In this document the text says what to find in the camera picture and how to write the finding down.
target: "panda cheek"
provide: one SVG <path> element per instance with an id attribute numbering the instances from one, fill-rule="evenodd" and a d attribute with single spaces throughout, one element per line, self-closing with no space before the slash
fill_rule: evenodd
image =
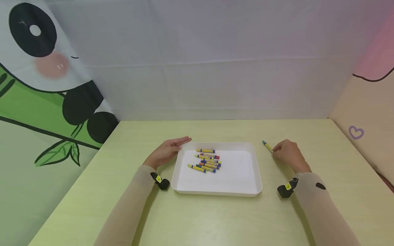
<path id="1" fill-rule="evenodd" d="M 35 58 L 34 65 L 39 74 L 53 80 L 66 76 L 70 68 L 68 59 L 55 51 L 45 57 Z"/>

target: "heart outline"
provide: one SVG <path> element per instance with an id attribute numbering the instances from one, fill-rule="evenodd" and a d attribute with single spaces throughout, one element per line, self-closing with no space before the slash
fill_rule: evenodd
<path id="1" fill-rule="evenodd" d="M 352 129 L 355 131 L 355 133 L 361 132 L 360 135 L 359 135 L 359 136 L 353 135 L 353 133 L 351 132 Z M 362 138 L 362 137 L 364 136 L 364 129 L 362 129 L 362 128 L 357 128 L 357 127 L 355 127 L 355 126 L 350 126 L 350 127 L 349 127 L 349 134 L 350 134 L 350 136 L 351 136 L 354 140 L 357 140 L 357 139 L 360 139 L 360 138 Z"/>

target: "white backdrop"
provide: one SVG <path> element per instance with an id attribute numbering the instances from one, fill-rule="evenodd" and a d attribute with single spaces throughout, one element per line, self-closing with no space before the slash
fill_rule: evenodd
<path id="1" fill-rule="evenodd" d="M 121 120 L 325 118 L 392 0 L 47 1 Z"/>

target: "purple heart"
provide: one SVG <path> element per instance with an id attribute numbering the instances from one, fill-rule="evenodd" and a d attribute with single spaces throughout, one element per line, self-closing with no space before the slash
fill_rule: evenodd
<path id="1" fill-rule="evenodd" d="M 350 126 L 349 127 L 349 133 L 350 133 L 350 136 L 354 140 L 360 139 L 360 138 L 362 138 L 364 136 L 364 130 L 362 128 L 357 128 L 355 126 Z"/>

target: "yellow sticker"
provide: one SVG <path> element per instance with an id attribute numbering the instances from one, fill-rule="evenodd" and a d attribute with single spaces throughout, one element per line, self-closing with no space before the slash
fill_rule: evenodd
<path id="1" fill-rule="evenodd" d="M 290 183 L 287 183 L 285 185 L 285 187 L 286 187 L 286 190 L 288 190 L 288 191 L 292 189 L 292 186 L 290 185 Z"/>
<path id="2" fill-rule="evenodd" d="M 159 182 L 159 183 L 162 182 L 162 178 L 161 178 L 159 175 L 157 175 L 156 180 L 157 180 L 157 182 Z"/>

